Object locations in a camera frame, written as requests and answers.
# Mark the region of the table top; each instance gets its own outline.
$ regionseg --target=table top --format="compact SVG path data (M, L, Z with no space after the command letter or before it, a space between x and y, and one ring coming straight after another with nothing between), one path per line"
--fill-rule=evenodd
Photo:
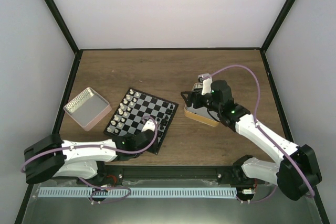
M145 152L113 165L232 165L244 155L270 158L248 139L222 125L207 126L184 116L181 91L191 90L201 73L232 64L250 68L260 82L258 119L284 136L279 115L258 50L94 50L84 51L70 100L87 87L93 88L112 106L112 111L89 132L65 114L60 135L70 141L101 141L103 130L129 87L179 104L158 155ZM244 69L232 68L213 80L226 80L235 101L254 110L257 88Z

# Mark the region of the gray wall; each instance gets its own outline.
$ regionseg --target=gray wall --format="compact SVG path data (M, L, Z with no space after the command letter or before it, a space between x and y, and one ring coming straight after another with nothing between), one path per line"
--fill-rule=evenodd
M73 53L43 0L0 0L0 217L14 223L23 150L51 133Z
M55 0L79 48L260 47L285 0Z
M336 0L297 0L267 51L294 140L314 148L336 223Z

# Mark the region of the black metal frame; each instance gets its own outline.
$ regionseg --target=black metal frame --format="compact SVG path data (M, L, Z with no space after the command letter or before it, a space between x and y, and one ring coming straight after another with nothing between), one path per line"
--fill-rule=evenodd
M49 7L51 13L53 14L57 24L59 25L61 31L63 32L66 40L68 41L70 47L75 53L75 58L72 64L70 76L63 94L63 98L61 101L61 105L57 114L57 118L55 121L55 126L53 129L53 133L58 133L62 124L62 120L64 117L63 107L69 100L69 96L71 93L71 89L73 83L75 81L76 73L80 64L80 59L84 50L260 50L261 58L263 60L265 70L267 72L268 81L273 93L273 98L278 110L278 114L280 116L281 125L283 131L285 133L286 139L293 141L290 128L283 111L283 107L281 105L281 101L279 98L279 94L276 89L276 85L274 83L271 71L268 66L266 51L270 46L271 42L273 41L277 31L281 27L282 23L284 22L287 14L289 13L292 5L294 4L295 0L286 0L285 4L283 5L275 23L273 24L264 44L261 48L141 48L141 49L81 49L79 50L69 29L67 28L55 2L53 0L45 0L47 6ZM121 174L121 178L123 179L162 179L162 178L179 178L179 179L189 179L189 178L199 178L199 179L216 179L219 183L225 184L230 183L233 186L242 186L242 183L237 183L232 180L230 176L226 174L230 174L232 171L232 166L119 166L109 167L110 172ZM26 191L24 200L20 207L19 213L17 215L16 224L22 223L27 204L32 193L33 186L29 185ZM324 209L323 203L321 201L319 192L315 189L316 196L315 196L315 203L318 207L318 211L323 223L329 223L328 216Z

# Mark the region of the wooden surface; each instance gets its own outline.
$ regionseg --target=wooden surface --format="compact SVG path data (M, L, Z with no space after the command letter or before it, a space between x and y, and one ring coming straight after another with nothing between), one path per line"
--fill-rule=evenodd
M85 51L83 53L70 99L92 87L112 106L110 112L91 131L85 132L67 114L60 134L72 141L101 141L108 137L103 130L129 87L162 97L180 106L169 127L160 152L145 152L128 165L231 165L250 154L263 160L268 156L249 140L219 125L210 127L186 118L181 91L191 90L201 73L231 64L249 67L258 77L261 101L258 119L283 136L280 119L258 50L168 50L168 51ZM235 101L253 110L257 88L244 69L234 68L215 76L231 86Z

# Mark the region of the chess board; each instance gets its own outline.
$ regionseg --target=chess board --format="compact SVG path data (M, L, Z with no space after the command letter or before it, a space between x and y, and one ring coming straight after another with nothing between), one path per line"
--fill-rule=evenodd
M157 121L158 128L157 139L148 151L158 154L178 106L175 102L129 88L106 126L104 134L109 136L124 136L127 133L137 135L144 126L141 119L145 115L150 115Z

